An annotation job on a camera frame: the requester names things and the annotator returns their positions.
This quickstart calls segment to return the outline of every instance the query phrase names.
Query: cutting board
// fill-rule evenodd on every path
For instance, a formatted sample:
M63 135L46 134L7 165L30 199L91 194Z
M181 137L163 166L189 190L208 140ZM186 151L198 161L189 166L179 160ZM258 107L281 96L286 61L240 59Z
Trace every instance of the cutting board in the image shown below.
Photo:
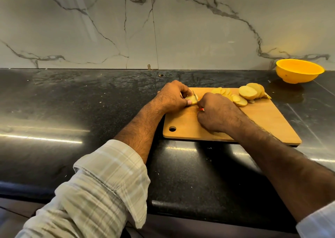
M206 92L214 88L190 88L201 100ZM231 88L232 94L238 95L238 88ZM271 100L260 99L254 104L248 104L241 110L256 124L261 126L278 138L283 143L297 146L301 139L295 133L291 125L286 121ZM163 136L169 139L210 140L234 142L225 133L208 132L197 120L198 106L189 106L177 113L165 115Z

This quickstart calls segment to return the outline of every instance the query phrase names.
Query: yellow bowl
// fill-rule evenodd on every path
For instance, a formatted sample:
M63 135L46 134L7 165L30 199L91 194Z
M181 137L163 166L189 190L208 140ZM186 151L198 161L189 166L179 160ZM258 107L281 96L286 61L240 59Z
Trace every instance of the yellow bowl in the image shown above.
M316 79L325 69L314 62L282 59L276 62L276 72L286 83L306 83Z

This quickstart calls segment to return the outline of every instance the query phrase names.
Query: rolled-up sleeve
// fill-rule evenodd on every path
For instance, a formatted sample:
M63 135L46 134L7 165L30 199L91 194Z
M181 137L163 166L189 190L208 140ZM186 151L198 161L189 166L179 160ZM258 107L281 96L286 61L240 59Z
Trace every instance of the rolled-up sleeve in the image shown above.
M55 190L52 201L17 237L119 237L128 212L137 228L143 226L150 180L131 147L109 140L79 159L74 169L76 174Z
M296 229L301 238L335 237L335 202L308 215L297 224Z

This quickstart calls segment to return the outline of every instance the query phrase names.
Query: marble backsplash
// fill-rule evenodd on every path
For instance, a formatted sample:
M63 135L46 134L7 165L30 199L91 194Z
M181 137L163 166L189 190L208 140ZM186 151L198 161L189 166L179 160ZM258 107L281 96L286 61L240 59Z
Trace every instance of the marble backsplash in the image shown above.
M0 0L0 67L335 70L335 0Z

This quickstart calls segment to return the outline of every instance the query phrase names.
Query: black granite countertop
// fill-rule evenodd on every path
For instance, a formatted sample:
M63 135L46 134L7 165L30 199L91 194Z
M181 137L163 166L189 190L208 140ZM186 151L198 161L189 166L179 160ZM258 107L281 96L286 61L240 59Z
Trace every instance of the black granite countertop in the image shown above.
M298 149L335 169L335 72L288 85L274 71L0 69L0 196L50 201L77 159L174 79L190 87L264 85L303 140ZM231 157L234 146L164 139L161 122L147 162L148 212L295 232L269 181Z

